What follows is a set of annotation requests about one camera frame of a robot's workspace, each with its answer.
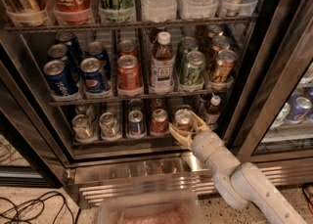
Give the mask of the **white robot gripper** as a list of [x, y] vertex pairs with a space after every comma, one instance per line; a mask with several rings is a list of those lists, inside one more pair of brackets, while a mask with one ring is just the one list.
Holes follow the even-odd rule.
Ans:
[[192, 141], [192, 133], [169, 126], [170, 134], [185, 148], [190, 148], [193, 155], [201, 161], [213, 176], [230, 177], [241, 162], [224, 146], [219, 136], [211, 131], [206, 123], [194, 112], [194, 129], [197, 135]]

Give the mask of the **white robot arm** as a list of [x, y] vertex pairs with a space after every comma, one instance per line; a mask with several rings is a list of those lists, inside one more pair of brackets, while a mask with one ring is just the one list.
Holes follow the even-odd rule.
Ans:
[[266, 175], [251, 162], [240, 162], [194, 112], [195, 133], [169, 124], [171, 135], [211, 172], [214, 187], [234, 209], [254, 203], [271, 224], [307, 224]]

